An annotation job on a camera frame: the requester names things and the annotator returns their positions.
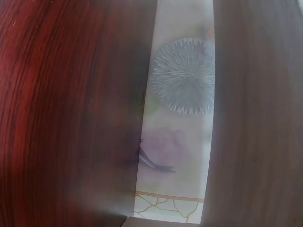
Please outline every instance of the wallpaper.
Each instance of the wallpaper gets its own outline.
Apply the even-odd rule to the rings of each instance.
[[[136,217],[200,223],[214,110],[211,0],[159,0],[140,149]]]

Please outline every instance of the dark wooden panel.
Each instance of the dark wooden panel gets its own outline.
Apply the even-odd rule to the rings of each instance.
[[[155,0],[0,0],[0,226],[134,208]]]
[[[303,226],[303,17],[295,0],[215,0],[202,226]]]
[[[142,218],[129,217],[122,227],[199,227],[199,224],[154,221]]]

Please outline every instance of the red wood grain surface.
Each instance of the red wood grain surface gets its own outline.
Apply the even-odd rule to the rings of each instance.
[[[155,0],[0,0],[0,226],[134,208]]]

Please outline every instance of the gray spiky circle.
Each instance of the gray spiky circle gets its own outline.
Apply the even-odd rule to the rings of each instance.
[[[152,87],[171,110],[187,115],[214,111],[214,45],[185,38],[159,51],[151,65]]]

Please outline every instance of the wood grain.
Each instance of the wood grain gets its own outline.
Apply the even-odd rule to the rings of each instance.
[[[134,208],[155,0],[0,0],[0,226]]]
[[[142,218],[129,217],[122,227],[199,227],[199,224],[155,221]]]
[[[303,226],[303,17],[295,0],[214,0],[203,227]]]

